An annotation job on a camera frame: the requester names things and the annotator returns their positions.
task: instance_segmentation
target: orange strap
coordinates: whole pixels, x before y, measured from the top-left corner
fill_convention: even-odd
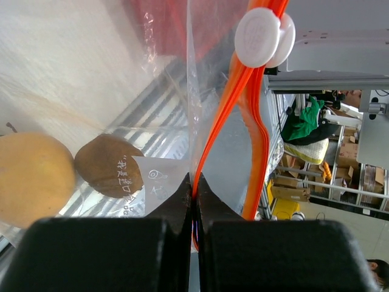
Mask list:
[[[288,0],[251,0],[248,10],[257,7],[268,7],[273,10],[276,16],[281,17],[286,9],[287,2]],[[193,199],[195,200],[198,182],[205,160],[222,126],[226,122],[233,107],[238,103],[252,140],[252,169],[243,207],[243,218],[248,220],[252,220],[255,216],[269,157],[269,134],[260,116],[260,90],[264,68],[265,66],[256,69],[245,67],[238,60],[236,54],[233,54],[230,65],[230,77],[221,97],[213,126],[193,181]]]

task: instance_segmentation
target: yellow pear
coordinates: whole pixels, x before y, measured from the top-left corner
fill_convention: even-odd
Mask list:
[[[72,196],[74,161],[58,140],[42,133],[0,137],[0,220],[27,228],[55,216]]]

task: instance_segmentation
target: red object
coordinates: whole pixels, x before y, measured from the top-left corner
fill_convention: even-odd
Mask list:
[[[129,0],[148,50],[187,58],[187,0]],[[192,0],[190,18],[196,61],[243,17],[247,0]]]

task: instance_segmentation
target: cardboard box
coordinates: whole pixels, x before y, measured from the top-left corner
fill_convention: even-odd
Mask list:
[[[334,186],[339,186],[339,187],[347,187],[347,183],[343,178],[336,178],[334,179]],[[340,201],[340,197],[345,193],[344,190],[338,190],[338,189],[333,189],[332,190],[332,198],[335,201]]]
[[[284,199],[296,202],[309,201],[309,189],[290,189],[287,187],[272,187],[274,198]]]
[[[348,168],[338,168],[336,170],[335,178],[343,178],[346,181],[347,186],[350,186],[351,181],[353,180],[353,174],[354,174],[354,169],[352,166]]]
[[[385,172],[380,167],[367,165],[363,177],[363,190],[374,193],[384,193]]]
[[[355,144],[355,143],[356,143],[356,140],[355,140],[355,137],[354,137],[354,136],[345,136],[345,137],[343,138],[342,143],[344,143],[344,144],[348,144],[348,143]]]
[[[297,169],[297,170],[301,169],[301,167],[299,165],[293,165],[292,168]],[[288,172],[288,174],[290,174],[294,178],[298,178],[298,176],[299,176],[299,173],[297,173],[297,172]]]
[[[325,182],[325,180],[323,179],[323,177],[322,177],[322,176],[315,176],[315,182],[317,182],[317,183],[324,183],[324,182]],[[315,192],[318,192],[318,193],[320,193],[320,192],[322,192],[322,191],[323,191],[323,187],[320,187],[320,186],[314,186],[314,190],[315,190]]]
[[[357,132],[357,129],[355,128],[349,128],[349,127],[346,127],[345,128],[345,132],[344,132],[344,136],[347,137],[347,136],[355,136],[355,133]]]
[[[353,167],[358,168],[357,162],[358,144],[354,143],[342,143],[338,156],[338,167]]]
[[[281,165],[283,167],[293,167],[295,161],[296,161],[295,157],[284,153],[281,159]]]
[[[298,158],[298,157],[296,157],[294,165],[298,165],[298,166],[300,166],[300,169],[302,169],[304,167],[304,165],[305,165],[305,161],[300,159],[300,158]]]
[[[319,164],[319,165],[311,164],[308,168],[308,171],[323,174],[324,173],[324,166],[322,166],[321,164]]]
[[[273,184],[278,187],[290,187],[292,189],[298,188],[299,181],[291,178],[275,178]]]

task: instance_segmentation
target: orange zipper seal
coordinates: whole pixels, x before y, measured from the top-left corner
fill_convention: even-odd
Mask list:
[[[272,9],[278,17],[280,17],[286,8],[287,2],[288,2],[288,0],[253,0],[250,2],[248,10],[250,10],[252,8],[257,8],[257,7],[264,7],[266,5],[270,9]],[[207,156],[212,148],[212,145],[214,144],[219,132],[221,131],[222,126],[225,124],[233,107],[238,102],[239,97],[243,93],[244,88],[246,87],[247,83],[249,82],[249,80],[251,78],[253,78],[251,82],[252,83],[256,82],[257,84],[256,85],[254,84],[252,86],[252,89],[250,90],[249,95],[253,96],[253,97],[250,98],[250,101],[248,102],[248,104],[246,104],[246,103],[243,103],[243,104],[246,104],[247,105],[246,108],[250,109],[249,112],[253,116],[253,118],[257,124],[257,130],[259,129],[260,136],[262,138],[262,142],[261,142],[259,139],[259,136],[255,136],[255,141],[252,141],[253,148],[256,148],[256,147],[254,147],[254,145],[257,146],[258,144],[260,144],[262,147],[260,148],[260,150],[261,150],[260,153],[258,151],[258,148],[255,149],[255,154],[253,152],[253,159],[252,159],[253,165],[252,165],[252,173],[250,175],[249,186],[252,185],[252,182],[254,180],[254,175],[255,175],[255,179],[259,179],[259,181],[257,181],[257,185],[259,185],[261,182],[260,189],[262,188],[263,180],[264,180],[264,176],[265,176],[265,172],[266,172],[267,159],[266,159],[266,162],[265,163],[262,162],[259,167],[257,167],[257,165],[254,164],[254,162],[255,161],[264,161],[265,159],[258,158],[263,154],[265,154],[266,158],[269,155],[269,135],[267,133],[265,126],[263,125],[263,123],[261,121],[261,117],[259,114],[259,100],[260,100],[259,94],[260,94],[260,89],[261,89],[261,80],[263,77],[263,72],[264,72],[264,66],[261,68],[256,68],[256,69],[245,67],[238,60],[238,58],[236,57],[236,54],[235,53],[233,54],[232,70],[230,73],[231,77],[229,78],[229,80],[225,86],[225,89],[224,89],[224,92],[223,92],[223,95],[222,95],[222,98],[221,98],[221,101],[220,101],[220,104],[218,107],[218,111],[215,115],[213,126],[212,126],[212,129],[210,131],[210,135],[208,137],[208,141],[205,145],[203,154],[202,154],[201,159],[199,161],[199,165],[198,165],[196,174],[194,176],[194,181],[193,181],[193,199],[194,200],[197,197],[198,182],[199,182],[201,170],[204,167],[205,160],[207,159]],[[250,132],[250,137],[253,139],[253,134],[252,134],[253,131],[249,130],[249,132]],[[256,190],[257,187],[256,188],[251,187],[251,189],[252,189],[252,191],[250,191],[250,195],[248,192],[248,194],[246,196],[245,206],[248,206],[252,203],[255,203],[256,201],[259,202],[259,200],[260,200],[260,192],[258,194],[258,190]],[[255,211],[253,214],[253,212],[252,212],[253,208],[251,207],[248,209],[250,209],[250,211],[244,212],[245,213],[244,218],[247,218],[247,219],[249,219],[249,217],[253,218],[253,216],[255,215]]]

